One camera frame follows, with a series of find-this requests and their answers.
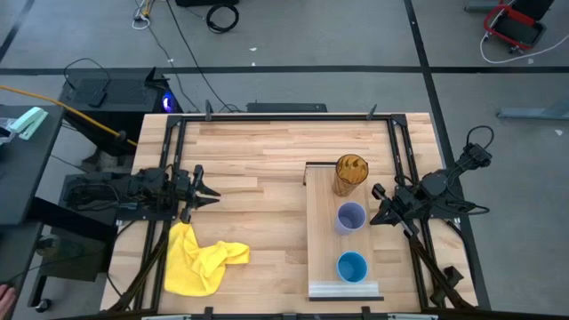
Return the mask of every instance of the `black metal frame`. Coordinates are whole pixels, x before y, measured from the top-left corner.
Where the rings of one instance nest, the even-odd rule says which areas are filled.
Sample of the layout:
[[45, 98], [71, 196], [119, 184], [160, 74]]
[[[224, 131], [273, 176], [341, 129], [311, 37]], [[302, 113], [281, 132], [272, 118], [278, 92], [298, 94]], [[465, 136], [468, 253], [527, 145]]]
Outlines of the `black metal frame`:
[[[405, 114], [392, 114], [392, 115], [373, 115], [371, 118], [367, 114], [244, 114], [244, 115], [172, 115], [168, 116], [166, 120], [166, 129], [164, 133], [164, 142], [162, 146], [162, 155], [160, 156], [160, 167], [165, 168], [166, 159], [169, 154], [169, 147], [172, 139], [172, 131], [175, 126], [178, 126], [178, 140], [176, 145], [176, 150], [174, 153], [173, 169], [175, 171], [180, 169], [181, 153], [184, 142], [184, 135], [186, 131], [186, 126], [190, 122], [230, 122], [230, 121], [384, 121], [388, 127], [389, 141], [391, 146], [391, 152], [393, 155], [393, 161], [395, 164], [396, 176], [398, 183], [405, 183], [403, 178], [404, 170], [401, 161], [401, 156], [399, 153], [399, 146], [397, 144], [397, 133], [396, 126], [401, 128], [403, 134], [403, 141], [405, 145], [405, 155], [407, 158], [407, 163], [409, 170], [414, 182], [419, 181], [419, 174], [417, 172], [417, 167], [415, 163], [415, 158], [413, 154], [413, 147], [411, 145], [411, 138], [409, 130], [407, 128], [407, 121]], [[170, 229], [171, 222], [165, 221], [163, 225], [163, 231], [167, 232]], [[142, 264], [148, 260], [148, 256], [151, 251], [151, 244], [154, 239], [156, 223], [150, 221], [148, 223], [148, 231], [145, 240], [144, 251], [142, 253]], [[423, 231], [423, 239], [426, 244], [426, 249], [429, 255], [435, 258], [435, 252], [432, 245], [432, 239], [430, 237], [429, 224], [427, 221], [421, 222], [421, 230]], [[421, 310], [429, 307], [429, 300], [427, 296], [427, 290], [424, 284], [424, 277], [421, 270], [421, 260], [419, 256], [410, 248], [410, 253], [412, 255], [413, 262], [413, 272], [415, 275], [415, 282], [417, 285], [417, 292], [419, 294], [419, 303]], [[164, 267], [165, 267], [166, 255], [165, 253], [158, 259], [156, 267], [156, 279], [154, 282], [151, 308], [155, 309], [158, 307], [160, 301], [160, 294], [162, 292], [162, 286], [164, 283]], [[133, 310], [140, 310], [141, 297], [144, 295], [144, 286], [140, 288], [137, 294], [137, 300], [134, 304]]]

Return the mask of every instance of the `wooden board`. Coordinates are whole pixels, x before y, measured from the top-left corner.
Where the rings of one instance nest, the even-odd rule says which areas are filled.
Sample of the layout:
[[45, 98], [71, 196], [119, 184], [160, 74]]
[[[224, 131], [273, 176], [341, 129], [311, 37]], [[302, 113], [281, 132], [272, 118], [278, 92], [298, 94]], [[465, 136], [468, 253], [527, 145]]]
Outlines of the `wooden board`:
[[[429, 114], [407, 114], [407, 120], [420, 175], [441, 168]], [[165, 121], [166, 115], [145, 117], [134, 172], [158, 166]], [[174, 131], [170, 150], [175, 149], [176, 137]], [[403, 150], [400, 134], [397, 139]], [[305, 163], [334, 162], [347, 153], [369, 162], [368, 188], [380, 182], [391, 196], [395, 170], [383, 122], [190, 123], [181, 168], [203, 165], [205, 184], [222, 193], [218, 204], [194, 212], [197, 241], [201, 246], [219, 240], [248, 244], [252, 260], [248, 265], [228, 266], [220, 289], [209, 297], [163, 292], [160, 313], [201, 314], [205, 307], [230, 314], [356, 313], [361, 312], [362, 305], [370, 306], [372, 312], [418, 311], [408, 243], [401, 228], [391, 226], [372, 228], [374, 273], [385, 301], [308, 302], [306, 191], [302, 186]], [[368, 206], [373, 211], [379, 201], [370, 197]], [[460, 270], [465, 279], [458, 290], [476, 304], [460, 238], [442, 221], [430, 223], [439, 266], [453, 264]], [[145, 235], [146, 223], [137, 222], [116, 242], [109, 274], [120, 291], [140, 268]], [[146, 297], [150, 296], [153, 279], [151, 276], [147, 282]], [[116, 299], [107, 285], [101, 308], [108, 308]], [[148, 304], [149, 299], [145, 299], [143, 305]]]
[[[337, 211], [346, 202], [362, 205], [368, 215], [367, 186], [362, 183], [348, 196], [336, 196], [332, 191], [335, 174], [334, 165], [307, 165], [306, 168], [309, 297], [379, 300], [380, 291], [372, 263], [372, 226], [365, 223], [358, 231], [346, 236], [338, 235], [335, 230]], [[347, 251], [359, 252], [368, 261], [367, 278], [361, 284], [349, 284], [338, 278], [336, 263]]]

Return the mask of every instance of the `purple cup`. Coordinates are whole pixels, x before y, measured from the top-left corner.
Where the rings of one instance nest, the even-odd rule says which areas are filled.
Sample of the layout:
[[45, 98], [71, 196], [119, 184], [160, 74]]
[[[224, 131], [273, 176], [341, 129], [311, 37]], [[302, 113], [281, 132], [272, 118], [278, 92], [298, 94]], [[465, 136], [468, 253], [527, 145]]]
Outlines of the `purple cup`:
[[364, 207], [355, 202], [346, 202], [341, 205], [336, 214], [336, 232], [341, 236], [360, 229], [365, 224]]

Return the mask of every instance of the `blue light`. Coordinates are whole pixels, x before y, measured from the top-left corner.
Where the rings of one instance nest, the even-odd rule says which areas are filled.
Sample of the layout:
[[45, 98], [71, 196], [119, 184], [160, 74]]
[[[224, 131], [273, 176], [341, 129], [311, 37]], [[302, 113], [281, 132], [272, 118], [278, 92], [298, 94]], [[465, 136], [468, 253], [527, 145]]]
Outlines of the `blue light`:
[[162, 109], [167, 113], [172, 113], [176, 110], [176, 99], [171, 92], [166, 92], [162, 97]]

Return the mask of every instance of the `wooden tabletop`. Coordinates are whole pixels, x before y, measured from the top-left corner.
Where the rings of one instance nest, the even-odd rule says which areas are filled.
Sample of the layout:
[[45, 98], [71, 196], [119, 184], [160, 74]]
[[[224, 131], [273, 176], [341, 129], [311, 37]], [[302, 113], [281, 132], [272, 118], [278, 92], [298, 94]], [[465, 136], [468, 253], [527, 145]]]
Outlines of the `wooden tabletop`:
[[[159, 164], [167, 115], [146, 115], [133, 172]], [[420, 176], [442, 167], [437, 140], [427, 113], [407, 114], [413, 151]], [[172, 135], [173, 160], [177, 129]], [[403, 138], [397, 129], [403, 162]], [[399, 226], [374, 226], [373, 269], [384, 301], [309, 302], [307, 266], [306, 189], [302, 185], [306, 162], [335, 162], [357, 154], [369, 163], [365, 183], [380, 182], [389, 196], [395, 186], [395, 168], [385, 122], [191, 122], [186, 129], [181, 169], [204, 167], [204, 183], [222, 194], [220, 202], [193, 213], [198, 244], [223, 240], [251, 247], [251, 263], [228, 266], [220, 289], [208, 297], [184, 297], [162, 292], [161, 314], [214, 313], [359, 313], [420, 311], [409, 245]], [[373, 216], [379, 201], [369, 197]], [[430, 222], [440, 268], [455, 266], [465, 279], [457, 290], [477, 304], [461, 239], [441, 220]], [[116, 241], [109, 275], [123, 291], [140, 268], [147, 222], [136, 222]], [[425, 285], [432, 292], [425, 268]], [[143, 306], [149, 306], [154, 275], [150, 275]], [[118, 296], [107, 284], [101, 309]]]

